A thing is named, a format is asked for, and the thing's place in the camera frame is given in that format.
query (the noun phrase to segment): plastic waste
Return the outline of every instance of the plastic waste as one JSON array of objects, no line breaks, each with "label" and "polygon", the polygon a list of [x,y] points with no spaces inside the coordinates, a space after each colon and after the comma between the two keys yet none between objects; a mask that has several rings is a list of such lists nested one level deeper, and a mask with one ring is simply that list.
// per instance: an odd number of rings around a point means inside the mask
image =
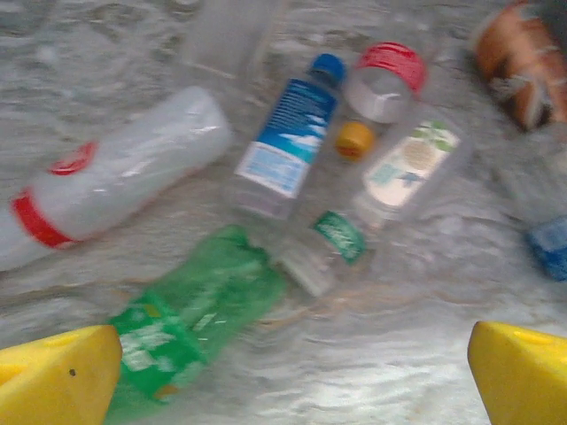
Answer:
[{"label": "plastic waste", "polygon": [[557,281],[567,281],[567,124],[521,135],[514,145],[500,153],[494,174],[541,265]]},{"label": "plastic waste", "polygon": [[361,54],[344,86],[347,122],[335,141],[341,156],[361,159],[419,99],[439,48],[436,24],[428,13],[417,18],[393,12],[378,28],[376,41]]},{"label": "plastic waste", "polygon": [[176,72],[184,84],[204,71],[245,85],[257,73],[289,0],[206,0],[186,35]]},{"label": "plastic waste", "polygon": [[269,256],[227,226],[112,318],[120,335],[121,377],[106,423],[156,412],[209,365],[245,325],[283,294]]},{"label": "plastic waste", "polygon": [[292,78],[225,189],[232,207],[286,220],[327,135],[345,66],[322,54]]},{"label": "plastic waste", "polygon": [[310,228],[290,228],[277,262],[315,297],[350,281],[371,259],[381,229],[411,220],[471,148],[448,117],[420,104],[386,133],[380,149],[350,171],[335,208]]},{"label": "plastic waste", "polygon": [[112,228],[231,145],[216,101],[199,87],[41,171],[0,210],[0,271]]}]

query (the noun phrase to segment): red label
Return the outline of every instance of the red label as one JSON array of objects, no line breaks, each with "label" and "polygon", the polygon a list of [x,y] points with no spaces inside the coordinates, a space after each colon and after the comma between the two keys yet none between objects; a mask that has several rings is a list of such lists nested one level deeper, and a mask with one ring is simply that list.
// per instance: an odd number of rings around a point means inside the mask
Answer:
[{"label": "red label", "polygon": [[24,229],[39,243],[53,249],[64,249],[77,241],[53,227],[37,209],[31,188],[25,188],[12,200],[12,210]]},{"label": "red label", "polygon": [[427,78],[425,63],[419,55],[396,42],[381,42],[370,47],[361,56],[357,67],[387,69],[398,75],[416,94],[422,90]]},{"label": "red label", "polygon": [[84,170],[97,153],[97,142],[88,142],[67,157],[53,164],[49,171],[55,175],[69,175]]}]

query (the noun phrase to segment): blue bottle label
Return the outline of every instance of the blue bottle label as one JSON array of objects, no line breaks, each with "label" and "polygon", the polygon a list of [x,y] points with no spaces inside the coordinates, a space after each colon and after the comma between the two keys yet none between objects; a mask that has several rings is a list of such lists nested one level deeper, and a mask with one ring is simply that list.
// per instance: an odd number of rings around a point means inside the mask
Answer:
[{"label": "blue bottle label", "polygon": [[549,275],[567,281],[567,217],[532,229],[526,238]]},{"label": "blue bottle label", "polygon": [[307,81],[290,80],[236,174],[285,197],[297,197],[336,106],[337,99],[324,89]]}]

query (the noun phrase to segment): blue object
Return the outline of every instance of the blue object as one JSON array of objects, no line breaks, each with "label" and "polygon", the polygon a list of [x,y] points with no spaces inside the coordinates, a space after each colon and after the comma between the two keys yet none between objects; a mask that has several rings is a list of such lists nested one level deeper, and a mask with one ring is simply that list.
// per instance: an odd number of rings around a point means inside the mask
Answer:
[{"label": "blue object", "polygon": [[345,73],[339,58],[323,54],[307,74],[291,78],[236,174],[279,197],[297,199],[326,138]]},{"label": "blue object", "polygon": [[567,216],[533,228],[526,239],[546,272],[567,281]]},{"label": "blue object", "polygon": [[336,87],[340,85],[346,77],[346,66],[343,61],[329,53],[323,53],[315,58],[311,65],[311,72],[313,71],[329,75],[333,79],[334,86]]}]

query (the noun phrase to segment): blue bottle cap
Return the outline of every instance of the blue bottle cap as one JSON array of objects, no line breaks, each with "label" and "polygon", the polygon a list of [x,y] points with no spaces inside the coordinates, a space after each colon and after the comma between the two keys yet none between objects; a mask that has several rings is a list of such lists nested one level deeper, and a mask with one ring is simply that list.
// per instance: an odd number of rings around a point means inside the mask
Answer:
[{"label": "blue bottle cap", "polygon": [[340,58],[329,53],[319,55],[311,65],[311,71],[319,71],[329,75],[338,86],[346,77],[346,66]]}]

